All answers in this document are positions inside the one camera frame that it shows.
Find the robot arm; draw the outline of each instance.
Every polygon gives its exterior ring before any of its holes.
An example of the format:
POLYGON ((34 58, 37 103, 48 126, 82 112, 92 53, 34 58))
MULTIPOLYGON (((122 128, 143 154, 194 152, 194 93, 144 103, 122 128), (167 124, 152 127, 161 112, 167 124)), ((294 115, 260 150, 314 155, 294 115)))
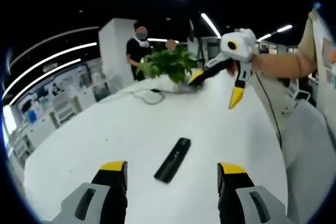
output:
POLYGON ((207 78, 217 75, 229 68, 233 60, 238 62, 238 76, 233 88, 229 109, 233 109, 243 98, 246 82, 252 75, 252 56, 257 39, 250 29, 240 29, 234 33, 224 34, 220 40, 221 52, 206 66, 193 75, 190 85, 199 85, 207 78))

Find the beige sleeve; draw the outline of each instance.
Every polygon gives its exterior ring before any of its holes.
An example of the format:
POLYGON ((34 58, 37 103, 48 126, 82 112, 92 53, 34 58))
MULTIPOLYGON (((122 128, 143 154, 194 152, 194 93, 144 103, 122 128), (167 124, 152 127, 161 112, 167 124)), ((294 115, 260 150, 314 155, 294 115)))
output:
POLYGON ((298 53, 316 62, 317 60, 316 60, 315 40, 313 33, 313 19, 314 19, 314 13, 310 12, 306 22, 306 27, 304 29, 301 38, 301 42, 298 45, 298 53))

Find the black ceiling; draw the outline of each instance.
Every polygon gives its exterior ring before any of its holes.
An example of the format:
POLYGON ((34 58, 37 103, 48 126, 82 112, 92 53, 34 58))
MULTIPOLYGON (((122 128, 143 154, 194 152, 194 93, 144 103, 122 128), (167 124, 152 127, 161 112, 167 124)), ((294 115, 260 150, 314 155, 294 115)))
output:
MULTIPOLYGON (((183 41, 188 34, 187 21, 199 16, 198 12, 206 13, 221 34, 248 27, 261 37, 292 24, 293 29, 272 36, 270 41, 295 45, 312 7, 312 0, 4 0, 2 3, 5 49, 11 48, 13 59, 48 37, 78 28, 102 27, 113 17, 143 21, 149 37, 183 41)), ((202 36, 213 36, 204 22, 199 22, 198 27, 202 36)), ((35 49, 13 65, 15 74, 7 78, 6 85, 43 57, 92 40, 97 40, 95 31, 80 32, 35 49)), ((96 54, 92 48, 81 50, 73 55, 96 54)))

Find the person's arm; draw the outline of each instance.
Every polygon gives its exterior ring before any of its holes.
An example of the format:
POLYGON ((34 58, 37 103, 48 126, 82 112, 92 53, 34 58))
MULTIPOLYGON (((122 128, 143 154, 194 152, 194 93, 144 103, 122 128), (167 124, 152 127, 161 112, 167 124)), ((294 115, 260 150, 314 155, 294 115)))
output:
POLYGON ((267 76, 289 79, 305 77, 315 72, 317 63, 311 15, 304 30, 296 54, 255 55, 253 69, 267 76))
POLYGON ((134 44, 132 43, 131 40, 129 40, 126 44, 126 59, 127 59, 127 63, 137 67, 138 66, 138 62, 132 60, 131 56, 132 53, 134 52, 134 44))

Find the white table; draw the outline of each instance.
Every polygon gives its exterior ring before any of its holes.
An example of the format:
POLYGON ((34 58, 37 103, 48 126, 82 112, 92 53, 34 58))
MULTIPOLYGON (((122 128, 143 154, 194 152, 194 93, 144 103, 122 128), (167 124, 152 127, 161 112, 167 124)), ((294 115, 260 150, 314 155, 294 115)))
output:
MULTIPOLYGON (((24 186, 33 209, 52 220, 64 198, 91 182, 101 165, 118 160, 129 164, 129 224, 220 223, 218 162, 247 169, 253 182, 287 209, 285 165, 271 122, 251 87, 229 110, 233 84, 223 72, 207 80, 199 93, 168 94, 158 105, 131 95, 117 99, 118 94, 94 104, 55 131, 27 160, 24 186), (180 137, 190 138, 192 146, 166 185, 153 176, 180 137)), ((128 90, 157 86, 157 80, 145 80, 128 90)), ((156 94, 143 95, 153 100, 156 94)))

